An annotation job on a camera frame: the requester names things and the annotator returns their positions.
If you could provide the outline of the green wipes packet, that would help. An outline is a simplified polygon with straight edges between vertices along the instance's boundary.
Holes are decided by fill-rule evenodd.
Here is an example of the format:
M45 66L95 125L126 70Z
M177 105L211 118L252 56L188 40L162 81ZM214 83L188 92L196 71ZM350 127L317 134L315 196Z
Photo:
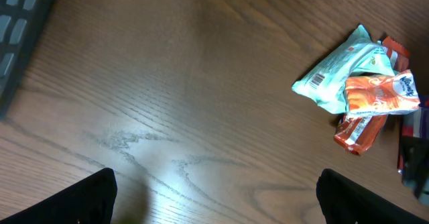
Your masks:
M345 42L297 80L292 90L329 113L341 114L347 108L343 94L347 79L364 73L395 74L383 46L373 42L364 26L359 25Z

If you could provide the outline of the red purple snack packet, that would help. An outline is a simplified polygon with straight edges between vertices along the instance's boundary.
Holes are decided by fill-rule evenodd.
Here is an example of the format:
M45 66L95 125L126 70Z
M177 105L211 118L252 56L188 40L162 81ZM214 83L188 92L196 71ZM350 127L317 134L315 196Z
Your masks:
M397 169L403 175L414 173L420 163L428 165L428 96L420 101L418 110L402 119Z

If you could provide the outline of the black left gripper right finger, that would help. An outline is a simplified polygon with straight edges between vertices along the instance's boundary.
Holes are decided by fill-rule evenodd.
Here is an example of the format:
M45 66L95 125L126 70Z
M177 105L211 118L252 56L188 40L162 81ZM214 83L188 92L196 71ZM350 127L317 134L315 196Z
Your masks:
M316 183L316 197L327 224L428 224L329 168Z

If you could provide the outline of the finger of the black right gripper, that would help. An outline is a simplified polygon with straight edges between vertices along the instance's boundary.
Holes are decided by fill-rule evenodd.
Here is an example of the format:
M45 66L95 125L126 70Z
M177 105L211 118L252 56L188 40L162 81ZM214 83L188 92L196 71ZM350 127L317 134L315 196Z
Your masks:
M417 200L428 206L428 140L403 137L402 184L410 189Z

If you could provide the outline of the brown orange candy bar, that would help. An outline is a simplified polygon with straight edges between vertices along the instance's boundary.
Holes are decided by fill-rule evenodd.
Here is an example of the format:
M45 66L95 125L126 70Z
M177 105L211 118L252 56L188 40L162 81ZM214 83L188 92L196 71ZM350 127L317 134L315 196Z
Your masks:
M379 41L386 48L393 69L397 72L407 70L410 66L409 51L390 36L383 36ZM334 141L347 152L359 155L368 150L375 141L388 115L351 118L342 117L333 137Z

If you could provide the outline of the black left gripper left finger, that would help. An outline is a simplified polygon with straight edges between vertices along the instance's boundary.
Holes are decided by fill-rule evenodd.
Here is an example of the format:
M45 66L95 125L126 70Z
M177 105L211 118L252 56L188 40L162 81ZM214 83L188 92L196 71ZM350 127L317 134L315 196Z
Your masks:
M109 224L116 196L114 171L103 168L1 224Z

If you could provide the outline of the orange white small packet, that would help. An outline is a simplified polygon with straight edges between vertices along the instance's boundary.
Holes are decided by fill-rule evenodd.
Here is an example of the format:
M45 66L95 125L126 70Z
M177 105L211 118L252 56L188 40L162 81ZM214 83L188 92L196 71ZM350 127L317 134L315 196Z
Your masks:
M419 108L414 76L405 70L395 76L354 76L345 84L347 114L366 117L404 115Z

